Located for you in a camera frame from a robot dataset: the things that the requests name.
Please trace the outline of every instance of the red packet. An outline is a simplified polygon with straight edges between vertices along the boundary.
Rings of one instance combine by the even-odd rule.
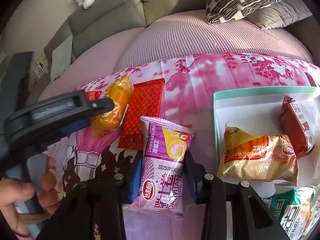
[[[134,92],[125,117],[119,148],[143,148],[140,116],[159,117],[164,82],[164,78],[160,78],[133,85]]]
[[[88,91],[85,92],[85,97],[91,101],[91,100],[96,100],[99,98],[99,96],[101,95],[102,91]]]

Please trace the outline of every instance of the human hand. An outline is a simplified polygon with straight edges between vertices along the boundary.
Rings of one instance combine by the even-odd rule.
[[[47,158],[47,170],[51,169],[54,166],[54,158]],[[39,195],[39,204],[47,209],[49,214],[53,214],[59,207],[59,197],[58,193],[55,190],[55,186],[57,185],[57,179],[55,175],[47,171],[41,178],[41,185],[43,191]]]
[[[31,183],[15,179],[0,181],[0,210],[10,228],[19,236],[29,236],[27,225],[17,216],[14,202],[27,201],[33,197],[35,189]]]

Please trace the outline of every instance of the beige wall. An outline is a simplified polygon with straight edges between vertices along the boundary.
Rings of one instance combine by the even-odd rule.
[[[10,58],[13,53],[34,51],[31,65],[34,69],[36,61],[44,58],[44,46],[77,8],[73,0],[23,0],[4,29],[4,52]],[[34,78],[31,71],[31,83]]]

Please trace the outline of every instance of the metal rivet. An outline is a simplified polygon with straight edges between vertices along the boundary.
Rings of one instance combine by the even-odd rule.
[[[213,180],[214,176],[211,173],[207,173],[204,178],[207,180]]]
[[[121,173],[117,173],[116,175],[114,175],[114,178],[117,179],[117,180],[120,180],[120,179],[123,179],[123,174]]]
[[[242,187],[249,187],[249,185],[250,185],[250,183],[245,180],[241,181],[240,184]]]
[[[81,187],[81,188],[84,188],[84,187],[86,187],[88,185],[88,183],[86,182],[86,181],[81,181],[80,183],[79,183],[79,186]]]

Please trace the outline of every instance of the yellow snack package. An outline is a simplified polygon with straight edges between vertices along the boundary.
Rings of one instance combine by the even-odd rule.
[[[133,90],[130,74],[127,73],[111,83],[106,91],[100,95],[100,98],[111,98],[115,103],[115,107],[112,111],[97,115],[91,119],[96,135],[105,135],[119,127],[133,94]]]
[[[224,141],[218,177],[297,183],[297,158],[287,135],[250,135],[227,126]]]

